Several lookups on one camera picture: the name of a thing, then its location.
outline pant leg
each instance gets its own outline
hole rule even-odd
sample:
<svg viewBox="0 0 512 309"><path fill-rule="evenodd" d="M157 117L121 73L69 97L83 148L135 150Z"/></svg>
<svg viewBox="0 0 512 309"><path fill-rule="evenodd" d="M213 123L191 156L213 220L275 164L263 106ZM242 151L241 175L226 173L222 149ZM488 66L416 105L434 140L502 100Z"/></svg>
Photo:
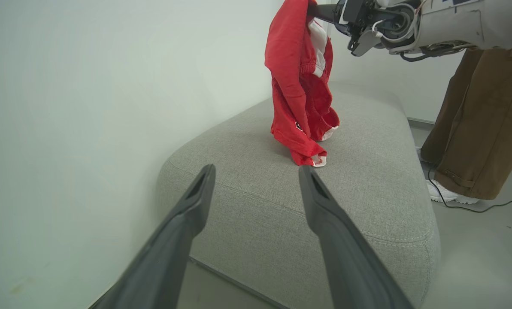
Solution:
<svg viewBox="0 0 512 309"><path fill-rule="evenodd" d="M494 199L512 171L512 50L484 51L435 179L465 196Z"/></svg>
<svg viewBox="0 0 512 309"><path fill-rule="evenodd" d="M435 125L422 146L422 158L426 161L434 164L441 161L450 137L452 121L464 101L466 90L482 54L481 50L466 51L456 73L450 78Z"/></svg>

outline cable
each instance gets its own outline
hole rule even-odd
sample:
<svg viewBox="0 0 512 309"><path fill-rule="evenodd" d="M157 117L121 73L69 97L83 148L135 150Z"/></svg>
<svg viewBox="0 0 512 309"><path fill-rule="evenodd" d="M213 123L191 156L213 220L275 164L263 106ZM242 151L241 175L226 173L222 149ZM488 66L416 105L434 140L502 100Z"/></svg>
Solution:
<svg viewBox="0 0 512 309"><path fill-rule="evenodd" d="M452 49L470 48L470 47L475 47L475 45L474 44L462 44L462 45L454 46L454 47L452 47Z"/></svg>
<svg viewBox="0 0 512 309"><path fill-rule="evenodd" d="M443 51L423 51L424 55L421 55L419 57L409 58L405 56L405 51L401 51L401 58L408 62L416 62L421 61L423 59L427 59L430 57L441 57L443 55L452 55L455 53L461 52L463 49L454 49L454 47L450 47L449 49L443 50Z"/></svg>
<svg viewBox="0 0 512 309"><path fill-rule="evenodd" d="M397 39L390 39L389 37L386 37L382 33L384 39L386 39L387 41L389 41L391 43L399 43L399 42L403 41L404 39L409 37L409 35L411 35L412 30L414 30L414 36L416 36L416 34L417 34L417 30L415 29L415 26L416 26L416 23L418 21L418 14L416 14L416 10L412 6L410 6L410 5L406 4L406 3L399 3L399 4L395 4L394 6L386 6L386 7L387 8L394 8L396 6L406 6L407 8L410 8L412 10L412 12L414 13L414 18L412 19L412 23L410 24L409 29L406 30L405 35L403 35L402 37L398 37Z"/></svg>
<svg viewBox="0 0 512 309"><path fill-rule="evenodd" d="M386 37L383 33L380 33L382 35L382 37L391 43L399 43L399 42L403 41L404 39L406 39L407 37L409 37L409 35L411 35L412 30L414 30L414 37L415 38L418 37L418 28L415 26L419 21L419 12L422 9L425 2L427 2L427 0L423 0L422 3L420 3L420 5L416 9L414 9L413 6L406 4L406 3L399 3L399 4L395 4L393 6L385 6L385 8L394 8L396 6L406 6L407 8L410 8L412 10L412 12L414 13L414 17L412 19L412 23L409 26L409 29L406 31L405 35L403 35L402 37L398 37L397 39L390 39L389 37Z"/></svg>
<svg viewBox="0 0 512 309"><path fill-rule="evenodd" d="M383 20L383 19L382 19L382 20L378 20L378 21L376 21L376 22L374 23L374 25L372 25L372 33L374 33L374 35L375 35L376 37L383 37L383 36L384 36L384 34L383 34L383 33L381 33L380 31L378 31L378 30L376 29L376 26L377 26L377 25L379 25L379 24L381 24L381 23L383 23L383 22L384 22L384 20Z"/></svg>
<svg viewBox="0 0 512 309"><path fill-rule="evenodd" d="M512 203L512 201L509 201L509 202L504 203L504 204L491 205L491 206L489 206L488 208L483 209L483 210L481 210L481 211L473 210L473 209L467 209L466 207L462 207L462 206L449 206L449 205L446 205L446 204L445 204L445 206L446 206L446 207L448 207L448 208L450 208L450 209L465 209L465 210L468 210L468 211L471 211L471 212L484 213L485 211L488 211L488 210L490 210L490 209L491 209L491 208L493 208L493 207L496 207L496 206L498 206L498 207L500 207L500 206L505 206L505 205L508 205L508 204L511 204L511 203Z"/></svg>
<svg viewBox="0 0 512 309"><path fill-rule="evenodd" d="M439 161L437 161L435 164L433 164L432 168L435 168L437 170L438 163L439 163ZM431 178L430 176L431 176L431 169L432 168L429 168L429 170L428 170L428 180L437 189L437 192L439 193L439 196L441 197L442 203L445 204L446 207L448 207L448 205L446 205L445 198L442 197L441 190L439 190L439 187L436 186L436 184L434 182L432 182L431 179L430 179Z"/></svg>

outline shoe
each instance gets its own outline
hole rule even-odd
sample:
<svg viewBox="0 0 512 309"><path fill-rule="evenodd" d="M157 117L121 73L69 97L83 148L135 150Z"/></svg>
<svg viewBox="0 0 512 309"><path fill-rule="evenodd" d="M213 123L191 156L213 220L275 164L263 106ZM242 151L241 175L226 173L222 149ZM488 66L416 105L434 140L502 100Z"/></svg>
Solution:
<svg viewBox="0 0 512 309"><path fill-rule="evenodd" d="M427 164L431 164L431 162L429 162L427 160L423 160L423 158L422 158L422 147L416 147L416 153L418 154L418 159L420 160L420 162L425 162Z"/></svg>
<svg viewBox="0 0 512 309"><path fill-rule="evenodd" d="M437 186L437 188L439 188L439 192L441 194L439 194L439 192L437 192L437 188L435 188L435 186L432 184L432 182L433 182L433 184L435 184L435 186ZM471 197L467 197L467 196L449 191L444 186L442 186L440 183L438 183L436 180L431 180L431 181L426 180L426 183L428 186L429 197L431 197L432 201L442 203L442 200L444 199L445 202L456 201L458 203L469 204L469 205L475 204L479 201L478 198L471 198Z"/></svg>

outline red hoodie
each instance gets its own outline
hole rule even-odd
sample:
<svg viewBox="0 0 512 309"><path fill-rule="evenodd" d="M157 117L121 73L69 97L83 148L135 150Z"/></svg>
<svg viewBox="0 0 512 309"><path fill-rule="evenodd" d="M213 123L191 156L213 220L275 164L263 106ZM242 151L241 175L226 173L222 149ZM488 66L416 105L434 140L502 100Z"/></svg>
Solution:
<svg viewBox="0 0 512 309"><path fill-rule="evenodd" d="M291 150L297 165L326 164L315 141L328 139L340 125L330 107L328 78L332 45L307 6L315 0L285 0L269 29L265 65L271 71L275 117L271 133Z"/></svg>

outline fabric seat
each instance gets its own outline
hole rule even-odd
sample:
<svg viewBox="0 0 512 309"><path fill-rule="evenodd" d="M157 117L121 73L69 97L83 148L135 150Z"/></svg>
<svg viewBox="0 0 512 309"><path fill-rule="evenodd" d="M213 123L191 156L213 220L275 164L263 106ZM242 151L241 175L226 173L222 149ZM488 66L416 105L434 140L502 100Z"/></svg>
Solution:
<svg viewBox="0 0 512 309"><path fill-rule="evenodd" d="M330 83L340 128L317 168L330 192L419 307L440 259L435 215L406 116L395 96ZM317 237L296 166L273 139L266 100L181 147L158 178L163 214L205 164L217 168L205 230L191 258L281 307L331 309Z"/></svg>

